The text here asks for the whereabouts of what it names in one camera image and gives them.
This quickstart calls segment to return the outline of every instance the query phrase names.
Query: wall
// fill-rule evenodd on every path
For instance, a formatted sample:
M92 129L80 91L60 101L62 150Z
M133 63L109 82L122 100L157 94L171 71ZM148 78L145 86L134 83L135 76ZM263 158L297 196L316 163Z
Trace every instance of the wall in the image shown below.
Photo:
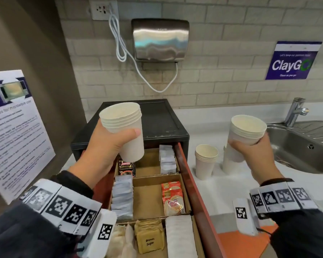
M131 49L129 19L190 22L179 76L162 95L143 84L132 61L117 60L107 21L92 21L88 0L56 0L86 112L103 101L167 98L174 108L323 100L323 45L306 80L265 81L276 41L323 41L323 0L119 0L121 32ZM159 90L173 64L140 64Z
M54 0L0 0L0 71L12 69L23 71L56 153L38 176L48 178L86 124Z

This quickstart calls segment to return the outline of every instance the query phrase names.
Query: electrical outlet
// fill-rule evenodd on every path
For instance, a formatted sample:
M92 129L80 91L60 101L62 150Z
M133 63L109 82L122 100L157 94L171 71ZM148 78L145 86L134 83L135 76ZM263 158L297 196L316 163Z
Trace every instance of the electrical outlet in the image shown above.
M92 20L108 21L110 16L109 5L111 5L113 13L119 19L117 0L90 0Z

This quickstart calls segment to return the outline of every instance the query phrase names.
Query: chrome faucet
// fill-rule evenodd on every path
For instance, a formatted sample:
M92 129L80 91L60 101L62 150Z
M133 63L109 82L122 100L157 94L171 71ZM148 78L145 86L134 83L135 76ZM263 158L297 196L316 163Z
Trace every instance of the chrome faucet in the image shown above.
M303 104L305 102L304 98L294 98L291 108L288 111L287 117L284 121L284 125L288 128L292 128L295 121L297 120L298 115L305 116L308 114L309 109L303 108Z

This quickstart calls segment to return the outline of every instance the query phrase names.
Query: microwave guidelines poster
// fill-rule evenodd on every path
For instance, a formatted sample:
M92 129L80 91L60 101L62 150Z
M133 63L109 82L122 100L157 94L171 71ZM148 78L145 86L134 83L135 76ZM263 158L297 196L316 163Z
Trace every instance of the microwave guidelines poster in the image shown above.
M266 80L306 79L322 42L277 42Z
M0 71L0 195L16 199L55 156L21 70Z

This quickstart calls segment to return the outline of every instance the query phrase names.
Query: stainless steel hand dryer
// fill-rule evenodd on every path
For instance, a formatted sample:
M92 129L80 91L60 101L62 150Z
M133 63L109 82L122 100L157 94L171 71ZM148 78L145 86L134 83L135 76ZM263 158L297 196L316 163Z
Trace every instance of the stainless steel hand dryer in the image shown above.
M184 59L189 41L188 21L133 19L132 30L136 61L169 63Z

